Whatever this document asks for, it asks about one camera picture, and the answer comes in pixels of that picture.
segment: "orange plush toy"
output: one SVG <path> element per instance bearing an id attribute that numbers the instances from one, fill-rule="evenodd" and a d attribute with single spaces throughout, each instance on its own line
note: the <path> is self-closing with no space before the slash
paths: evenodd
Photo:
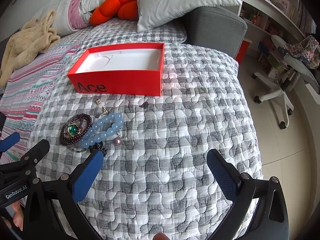
<path id="1" fill-rule="evenodd" d="M 102 24 L 117 14 L 122 20 L 138 21 L 137 0 L 105 0 L 93 11 L 90 24 L 93 26 Z"/>

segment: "pink pearl pendant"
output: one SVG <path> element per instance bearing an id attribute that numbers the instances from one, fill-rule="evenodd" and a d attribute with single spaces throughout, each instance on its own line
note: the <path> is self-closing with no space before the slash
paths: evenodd
<path id="1" fill-rule="evenodd" d="M 120 145 L 120 144 L 122 144 L 122 139 L 120 137 L 116 137 L 113 139 L 113 143 L 115 145 Z"/>

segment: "floor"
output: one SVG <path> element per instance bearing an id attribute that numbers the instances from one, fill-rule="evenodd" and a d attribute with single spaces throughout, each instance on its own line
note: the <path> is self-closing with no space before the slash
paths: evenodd
<path id="1" fill-rule="evenodd" d="M 289 127 L 281 130 L 276 117 L 281 116 L 280 107 L 269 101 L 254 103 L 255 95 L 268 93 L 268 89 L 258 79 L 251 78 L 255 71 L 263 73 L 259 62 L 246 55 L 239 66 L 238 79 L 257 132 L 264 179 L 276 176 L 281 182 L 288 210 L 291 240 L 298 235 L 308 219 L 311 187 L 308 141 L 297 108 L 289 117 Z M 292 95 L 288 94 L 288 97 L 295 105 Z"/>

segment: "blue gripper pad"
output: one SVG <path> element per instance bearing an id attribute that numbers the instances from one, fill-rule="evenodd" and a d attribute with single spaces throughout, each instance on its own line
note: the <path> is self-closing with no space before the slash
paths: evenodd
<path id="1" fill-rule="evenodd" d="M 73 184 L 72 198 L 77 204 L 79 201 L 84 200 L 92 183 L 94 182 L 99 170 L 103 165 L 103 154 L 98 151 L 93 158 L 87 163 L 82 173 Z"/>
<path id="2" fill-rule="evenodd" d="M 231 163 L 227 163 L 216 149 L 208 152 L 207 164 L 226 199 L 235 202 L 241 185 L 240 173 Z"/>
<path id="3" fill-rule="evenodd" d="M 9 135 L 3 141 L 0 142 L 0 152 L 9 150 L 13 145 L 20 141 L 20 135 L 17 132 Z"/>

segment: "beige blanket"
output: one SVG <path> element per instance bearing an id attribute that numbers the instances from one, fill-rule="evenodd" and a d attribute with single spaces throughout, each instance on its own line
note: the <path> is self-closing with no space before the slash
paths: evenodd
<path id="1" fill-rule="evenodd" d="M 50 27 L 55 17 L 56 11 L 50 10 L 43 19 L 31 19 L 10 37 L 1 63 L 0 87 L 6 86 L 13 71 L 28 65 L 38 53 L 47 52 L 60 41 L 56 30 Z"/>

